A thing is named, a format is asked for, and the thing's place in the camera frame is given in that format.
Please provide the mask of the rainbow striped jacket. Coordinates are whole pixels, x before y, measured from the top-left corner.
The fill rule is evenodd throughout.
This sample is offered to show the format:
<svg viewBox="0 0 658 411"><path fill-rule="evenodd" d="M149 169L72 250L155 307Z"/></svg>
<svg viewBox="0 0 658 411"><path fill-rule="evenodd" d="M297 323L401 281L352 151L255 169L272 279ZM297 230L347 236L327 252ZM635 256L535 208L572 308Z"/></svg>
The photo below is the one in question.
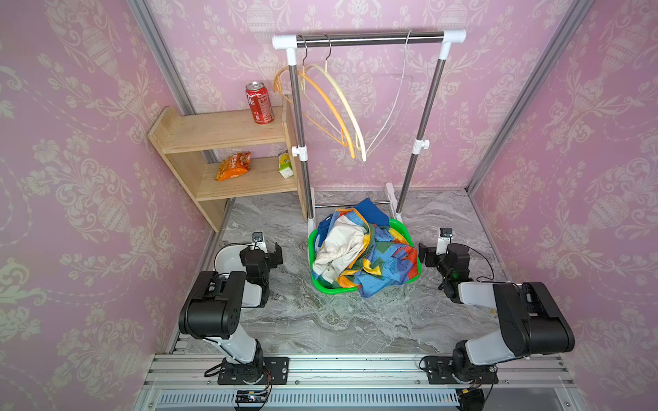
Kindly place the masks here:
<svg viewBox="0 0 658 411"><path fill-rule="evenodd" d="M336 209L310 231L308 258L313 285L327 295L370 298L422 271L407 228L368 200Z"/></svg>

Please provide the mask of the blue red white jacket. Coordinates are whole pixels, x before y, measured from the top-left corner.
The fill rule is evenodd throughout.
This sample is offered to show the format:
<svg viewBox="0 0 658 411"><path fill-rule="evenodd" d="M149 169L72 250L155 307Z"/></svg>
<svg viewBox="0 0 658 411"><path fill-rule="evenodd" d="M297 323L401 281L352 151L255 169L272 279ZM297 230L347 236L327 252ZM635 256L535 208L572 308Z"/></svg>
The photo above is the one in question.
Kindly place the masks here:
<svg viewBox="0 0 658 411"><path fill-rule="evenodd" d="M375 203L370 200L370 198L367 198L365 200L362 200L358 204L356 204L354 207L349 205L348 207L345 208L346 210L351 210L355 209L358 211L369 224L375 224L380 227L385 227L389 226L390 219L389 217L380 210L379 207L375 205ZM332 224L334 221L339 217L341 212L339 210L336 210L331 216L327 217L324 219L318 226L318 233L317 233L317 246L321 246L325 239L327 238L328 232L332 228Z"/></svg>

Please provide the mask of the white wire clothes hanger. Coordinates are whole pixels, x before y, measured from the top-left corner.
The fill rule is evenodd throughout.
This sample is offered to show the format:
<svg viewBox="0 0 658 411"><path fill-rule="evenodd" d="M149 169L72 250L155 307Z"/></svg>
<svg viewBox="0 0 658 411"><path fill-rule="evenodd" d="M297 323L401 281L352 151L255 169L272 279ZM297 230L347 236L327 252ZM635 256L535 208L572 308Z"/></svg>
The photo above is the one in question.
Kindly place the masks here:
<svg viewBox="0 0 658 411"><path fill-rule="evenodd" d="M413 33L413 30L410 29L408 31L408 33L406 34L406 37L405 37L404 49L403 49L403 66L402 66L402 71L401 71L401 75L400 75L400 79L399 79L399 86L398 86L397 92L395 94L395 98L392 102L391 109L390 109L390 111L387 115L387 118L385 119L385 122L383 123L380 130L377 132L377 134L373 138L373 140L368 145L368 148L367 148L367 154L368 155L372 154L375 151L375 149L380 144L380 140L385 139L387 137L388 133L390 132L389 123L392 119L392 115L396 111L396 108L397 108L397 105L398 105L398 102L399 102L399 96L401 94L402 86L404 85L404 80L405 80L405 77L406 77L407 54L408 54L408 47L409 47L409 42L410 42L412 33Z"/></svg>

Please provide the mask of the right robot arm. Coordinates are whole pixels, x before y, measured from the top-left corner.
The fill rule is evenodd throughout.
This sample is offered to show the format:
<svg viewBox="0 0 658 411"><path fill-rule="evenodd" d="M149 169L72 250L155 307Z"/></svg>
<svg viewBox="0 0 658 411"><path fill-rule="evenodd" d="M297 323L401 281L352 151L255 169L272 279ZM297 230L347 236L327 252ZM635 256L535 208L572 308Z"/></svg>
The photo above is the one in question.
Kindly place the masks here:
<svg viewBox="0 0 658 411"><path fill-rule="evenodd" d="M470 277L472 251L459 243L442 249L418 245L420 261L438 271L440 290L451 302L493 309L499 322L497 330L457 343L452 359L427 365L427 373L442 368L459 383L489 383L497 380L500 363L573 351L572 328L545 284L476 281Z"/></svg>

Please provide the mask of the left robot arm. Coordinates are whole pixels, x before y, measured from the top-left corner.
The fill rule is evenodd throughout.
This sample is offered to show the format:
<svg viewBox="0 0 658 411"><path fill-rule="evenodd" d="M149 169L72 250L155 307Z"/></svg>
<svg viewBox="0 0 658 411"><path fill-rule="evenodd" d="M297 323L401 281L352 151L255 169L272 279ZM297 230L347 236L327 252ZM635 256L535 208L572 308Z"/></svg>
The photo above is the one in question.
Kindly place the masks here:
<svg viewBox="0 0 658 411"><path fill-rule="evenodd" d="M267 357L260 342L240 324L245 308L264 308L270 270L283 264L282 248L272 253L257 243L219 250L214 269L200 272L178 318L179 332L217 345L226 357L207 369L219 385L286 385L290 359Z"/></svg>

